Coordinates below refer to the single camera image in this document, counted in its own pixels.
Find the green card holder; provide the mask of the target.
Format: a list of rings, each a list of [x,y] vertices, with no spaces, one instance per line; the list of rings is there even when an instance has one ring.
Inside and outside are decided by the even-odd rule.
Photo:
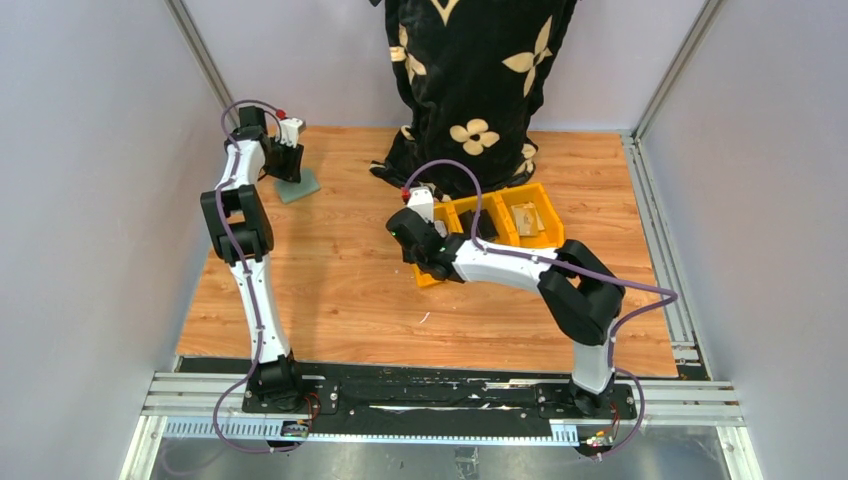
[[[299,182],[277,179],[273,183],[275,191],[283,204],[291,204],[321,189],[315,173],[310,168],[301,170]]]

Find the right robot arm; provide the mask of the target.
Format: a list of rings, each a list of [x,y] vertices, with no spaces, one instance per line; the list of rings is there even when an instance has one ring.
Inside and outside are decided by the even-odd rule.
[[[441,235],[434,222],[410,208],[390,217],[386,229],[403,260],[436,280],[485,282],[539,295],[559,330],[574,343],[568,390],[559,403],[596,417],[611,403],[614,370],[611,329],[624,287],[581,242],[558,248],[521,248],[472,240],[465,233]]]

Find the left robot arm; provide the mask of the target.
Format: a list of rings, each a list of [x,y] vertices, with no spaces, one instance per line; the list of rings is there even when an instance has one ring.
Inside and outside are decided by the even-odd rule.
[[[239,100],[220,121],[227,160],[215,187],[200,206],[215,255],[238,288],[250,335],[251,366],[241,382],[251,401],[272,411],[293,413],[307,399],[306,386],[284,332],[271,280],[273,230],[257,184],[284,150],[297,150],[302,123],[285,124],[275,106]]]

